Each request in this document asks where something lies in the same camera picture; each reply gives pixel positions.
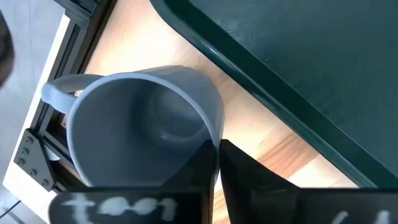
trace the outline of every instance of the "dark green tray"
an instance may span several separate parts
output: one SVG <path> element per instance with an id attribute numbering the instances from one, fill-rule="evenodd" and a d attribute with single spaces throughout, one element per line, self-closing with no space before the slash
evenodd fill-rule
<path id="1" fill-rule="evenodd" d="M 398 187 L 398 2 L 151 3 L 360 187 Z"/>

